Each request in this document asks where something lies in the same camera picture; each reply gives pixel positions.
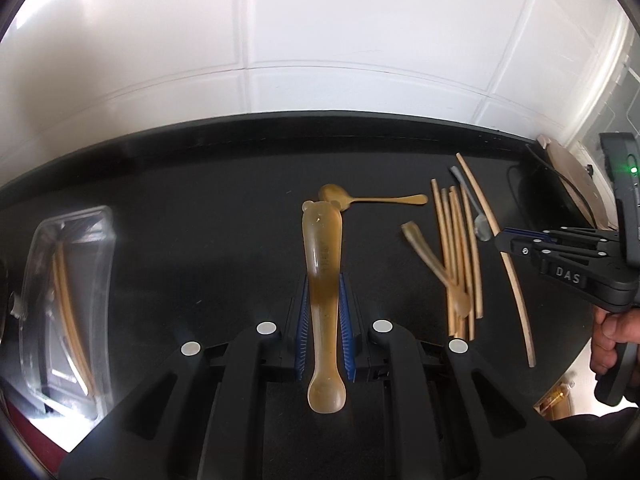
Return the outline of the person's right hand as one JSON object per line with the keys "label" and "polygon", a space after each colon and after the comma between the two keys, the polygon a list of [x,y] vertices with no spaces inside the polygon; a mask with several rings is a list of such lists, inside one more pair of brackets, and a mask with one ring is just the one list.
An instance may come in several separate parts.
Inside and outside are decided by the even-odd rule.
{"label": "person's right hand", "polygon": [[604,375],[617,361],[616,344],[639,344],[640,316],[638,309],[613,314],[595,307],[591,337],[590,368]]}

